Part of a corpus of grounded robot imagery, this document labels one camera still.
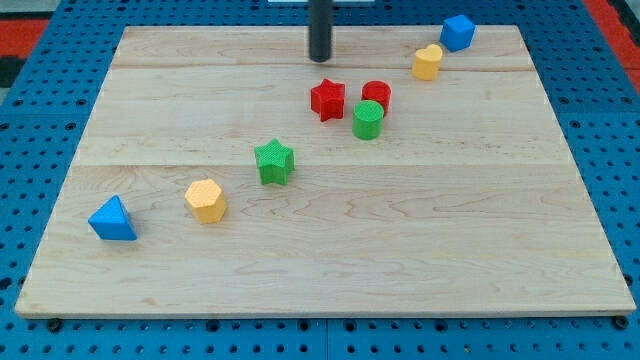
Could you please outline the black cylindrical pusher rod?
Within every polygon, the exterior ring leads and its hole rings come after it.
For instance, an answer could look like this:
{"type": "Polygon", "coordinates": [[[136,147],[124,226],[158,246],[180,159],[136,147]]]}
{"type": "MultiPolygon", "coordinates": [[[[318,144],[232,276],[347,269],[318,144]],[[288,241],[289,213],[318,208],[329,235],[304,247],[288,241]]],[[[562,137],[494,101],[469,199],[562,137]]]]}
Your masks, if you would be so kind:
{"type": "Polygon", "coordinates": [[[309,58],[323,63],[332,57],[333,1],[308,1],[309,58]]]}

